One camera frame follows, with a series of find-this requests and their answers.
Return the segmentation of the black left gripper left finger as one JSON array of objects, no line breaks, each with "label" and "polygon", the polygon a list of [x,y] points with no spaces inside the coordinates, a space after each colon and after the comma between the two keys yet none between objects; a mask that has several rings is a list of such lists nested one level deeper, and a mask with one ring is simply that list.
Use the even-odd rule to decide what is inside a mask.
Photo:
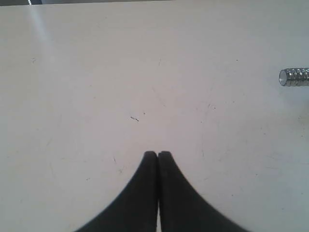
[{"label": "black left gripper left finger", "polygon": [[157,194],[157,154],[147,151],[121,193],[101,213],[77,231],[155,232]]}]

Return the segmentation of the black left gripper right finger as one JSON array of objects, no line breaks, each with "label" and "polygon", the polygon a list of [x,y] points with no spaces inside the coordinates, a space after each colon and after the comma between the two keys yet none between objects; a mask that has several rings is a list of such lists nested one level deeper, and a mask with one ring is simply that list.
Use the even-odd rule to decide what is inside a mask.
[{"label": "black left gripper right finger", "polygon": [[191,186],[172,154],[158,154],[159,211],[163,232],[242,232]]}]

